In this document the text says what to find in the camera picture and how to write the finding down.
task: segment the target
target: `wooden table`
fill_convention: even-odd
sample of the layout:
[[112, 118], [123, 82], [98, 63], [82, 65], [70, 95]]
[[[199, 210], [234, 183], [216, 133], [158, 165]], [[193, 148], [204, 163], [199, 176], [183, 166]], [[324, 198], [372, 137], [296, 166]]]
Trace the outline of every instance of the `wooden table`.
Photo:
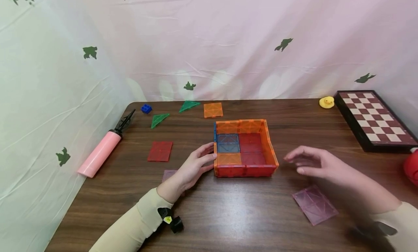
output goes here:
[[[203, 118], [203, 103], [179, 113], [182, 102], [130, 104], [136, 115], [97, 175], [88, 178], [53, 236], [47, 252], [86, 252], [122, 214], [161, 182], [165, 169], [178, 169], [200, 145], [213, 140], [216, 120], [266, 119], [280, 167], [271, 178], [216, 178], [209, 172], [175, 205], [185, 229], [162, 225], [141, 251], [369, 251], [346, 237], [352, 225], [343, 202], [340, 214], [313, 227], [292, 198], [309, 186], [282, 157], [299, 145], [325, 148], [377, 180], [400, 199], [418, 206], [418, 189], [404, 176], [402, 154], [364, 153], [338, 109], [316, 99], [222, 101], [224, 116]], [[155, 129], [152, 115], [170, 113]], [[169, 162], [147, 162], [154, 141], [173, 141]]]

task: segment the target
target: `green triangle magnetic tile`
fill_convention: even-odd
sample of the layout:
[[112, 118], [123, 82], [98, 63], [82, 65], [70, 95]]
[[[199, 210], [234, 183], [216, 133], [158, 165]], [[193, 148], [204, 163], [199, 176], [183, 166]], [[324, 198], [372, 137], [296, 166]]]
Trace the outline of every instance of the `green triangle magnetic tile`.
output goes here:
[[199, 104], [199, 102], [185, 101], [179, 112], [184, 112], [185, 110], [192, 109], [193, 107], [198, 106]]
[[162, 122], [168, 116], [170, 116], [169, 113], [154, 115], [152, 117], [151, 129], [155, 128], [160, 122]]

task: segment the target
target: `beige sleeve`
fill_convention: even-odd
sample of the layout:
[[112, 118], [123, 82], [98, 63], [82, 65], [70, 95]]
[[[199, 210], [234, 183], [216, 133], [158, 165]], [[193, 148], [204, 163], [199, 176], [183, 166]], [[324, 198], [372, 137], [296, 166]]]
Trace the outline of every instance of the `beige sleeve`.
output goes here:
[[163, 221], [157, 209], [172, 206], [157, 194], [156, 188], [151, 189], [100, 236], [90, 252], [137, 252]]
[[396, 251], [418, 251], [418, 209], [414, 206], [402, 202], [397, 210], [371, 215], [371, 218], [373, 221], [382, 222], [398, 231], [393, 236], [386, 236]]

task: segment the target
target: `chessboard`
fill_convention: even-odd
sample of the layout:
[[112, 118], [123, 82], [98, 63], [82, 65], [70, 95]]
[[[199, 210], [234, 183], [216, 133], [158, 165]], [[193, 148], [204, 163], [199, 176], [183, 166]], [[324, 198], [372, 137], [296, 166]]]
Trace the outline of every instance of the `chessboard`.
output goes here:
[[338, 91], [335, 104], [366, 152], [409, 153], [418, 140], [373, 90]]

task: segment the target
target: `yellow rubber duck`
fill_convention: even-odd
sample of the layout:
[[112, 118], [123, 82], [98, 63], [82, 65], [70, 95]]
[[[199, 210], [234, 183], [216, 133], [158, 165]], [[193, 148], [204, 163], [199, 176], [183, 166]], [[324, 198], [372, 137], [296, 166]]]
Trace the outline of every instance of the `yellow rubber duck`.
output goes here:
[[334, 97], [327, 96], [322, 98], [321, 100], [319, 100], [319, 105], [325, 109], [330, 109], [334, 107]]

